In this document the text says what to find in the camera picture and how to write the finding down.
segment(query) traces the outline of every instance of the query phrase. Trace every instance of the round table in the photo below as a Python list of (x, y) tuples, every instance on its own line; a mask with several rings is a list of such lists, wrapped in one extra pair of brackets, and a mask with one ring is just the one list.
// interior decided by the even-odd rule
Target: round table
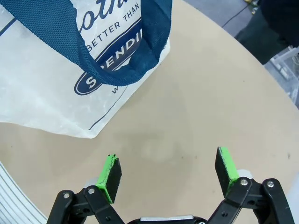
[[(2, 163), (47, 216), (59, 191), (79, 192), (112, 153), (123, 173), (114, 208), (125, 222), (208, 219), (223, 200), (218, 146), (256, 181), (277, 178), (285, 193), (299, 164), (297, 108), (246, 49), (181, 0), (173, 3), (170, 54), (96, 138), (12, 124), (0, 131)], [(255, 220), (248, 210), (236, 223)]]

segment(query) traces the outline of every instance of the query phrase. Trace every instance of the bag logo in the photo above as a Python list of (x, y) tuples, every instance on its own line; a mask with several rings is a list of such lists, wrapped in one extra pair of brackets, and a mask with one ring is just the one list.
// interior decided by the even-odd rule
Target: bag logo
[[(104, 70), (114, 71), (120, 68), (139, 47), (142, 38), (141, 17), (126, 31), (116, 37), (95, 59)], [(98, 82), (93, 76), (84, 72), (76, 82), (74, 91), (83, 96), (97, 90), (103, 83)]]

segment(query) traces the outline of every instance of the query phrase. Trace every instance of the green gripper pad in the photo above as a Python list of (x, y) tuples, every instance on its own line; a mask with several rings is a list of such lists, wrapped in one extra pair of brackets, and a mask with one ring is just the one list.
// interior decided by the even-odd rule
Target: green gripper pad
[(121, 164), (116, 155), (109, 155), (96, 186), (105, 193), (107, 200), (113, 204), (121, 181)]
[(215, 169), (225, 197), (229, 192), (230, 187), (239, 178), (238, 171), (227, 148), (218, 147)]

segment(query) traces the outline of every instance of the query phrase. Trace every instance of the navy blue bag handle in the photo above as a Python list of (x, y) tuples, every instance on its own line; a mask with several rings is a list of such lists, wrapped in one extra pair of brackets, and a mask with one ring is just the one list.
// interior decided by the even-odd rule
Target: navy blue bag handle
[(107, 71), (89, 54), (77, 28), (77, 10), (69, 0), (0, 0), (0, 4), (42, 41), (97, 81), (116, 86), (137, 82), (158, 64), (171, 28), (172, 0), (141, 0), (140, 45), (128, 65)]

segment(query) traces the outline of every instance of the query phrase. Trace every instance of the screw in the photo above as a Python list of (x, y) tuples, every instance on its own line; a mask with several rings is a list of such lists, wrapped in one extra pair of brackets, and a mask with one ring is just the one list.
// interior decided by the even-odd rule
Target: screw
[(267, 182), (267, 186), (268, 186), (269, 188), (273, 188), (273, 187), (274, 187), (274, 183), (273, 183), (272, 181), (268, 181), (268, 182)]
[(90, 189), (88, 190), (88, 193), (89, 193), (89, 194), (93, 194), (93, 193), (94, 193), (94, 189), (90, 188)]
[(70, 196), (69, 193), (65, 193), (65, 194), (64, 194), (64, 198), (68, 198), (69, 196)]
[(247, 180), (245, 180), (245, 179), (241, 180), (241, 185), (246, 186), (247, 184), (248, 184)]

